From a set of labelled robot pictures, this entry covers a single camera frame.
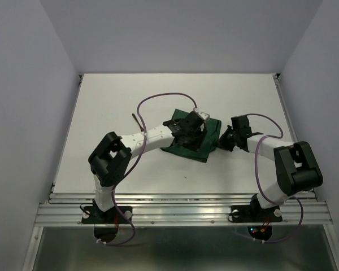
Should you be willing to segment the dark green cloth napkin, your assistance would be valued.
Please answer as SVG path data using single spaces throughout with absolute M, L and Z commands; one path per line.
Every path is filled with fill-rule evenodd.
M 188 112 L 176 109 L 171 120 L 184 118 L 188 114 Z M 220 130 L 221 121 L 210 118 L 207 122 L 207 134 L 199 151 L 191 151 L 181 146 L 171 145 L 162 147 L 161 150 L 182 158 L 206 163 L 210 153 L 216 149 L 216 143 L 220 137 Z

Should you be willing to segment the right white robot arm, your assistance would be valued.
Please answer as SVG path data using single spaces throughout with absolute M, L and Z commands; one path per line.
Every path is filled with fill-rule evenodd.
M 279 129 L 280 135 L 265 135 L 253 132 L 250 116 L 259 116 L 271 121 Z M 248 113 L 231 118 L 216 146 L 233 151 L 239 148 L 254 154 L 255 180 L 259 192 L 249 205 L 249 215 L 262 220 L 269 214 L 269 208 L 284 204 L 297 193 L 309 191 L 323 184 L 323 175 L 308 142 L 286 142 L 284 132 L 273 119 L 259 113 Z M 276 181 L 265 190 L 259 179 L 258 158 L 262 156 L 275 163 Z

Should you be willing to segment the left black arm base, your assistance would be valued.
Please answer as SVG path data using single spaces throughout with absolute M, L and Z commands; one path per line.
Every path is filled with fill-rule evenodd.
M 103 212 L 96 205 L 95 201 L 91 204 L 81 204 L 79 209 L 82 211 L 81 223 L 85 225 L 99 225 L 99 224 L 129 224 L 132 217 L 124 217 L 119 211 L 112 207 L 106 212 Z

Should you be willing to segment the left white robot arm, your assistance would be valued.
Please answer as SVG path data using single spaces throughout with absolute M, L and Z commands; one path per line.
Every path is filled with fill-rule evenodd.
M 168 120 L 148 131 L 117 135 L 107 133 L 88 158 L 95 179 L 95 216 L 101 222 L 114 218 L 112 193 L 125 178 L 131 159 L 171 146 L 198 151 L 205 139 L 210 115 L 192 111 L 182 119 Z

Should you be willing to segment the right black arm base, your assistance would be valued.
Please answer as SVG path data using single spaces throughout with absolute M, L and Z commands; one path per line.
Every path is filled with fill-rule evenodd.
M 282 222 L 280 207 L 263 209 L 258 200 L 253 198 L 247 205 L 232 205 L 227 216 L 234 223 Z

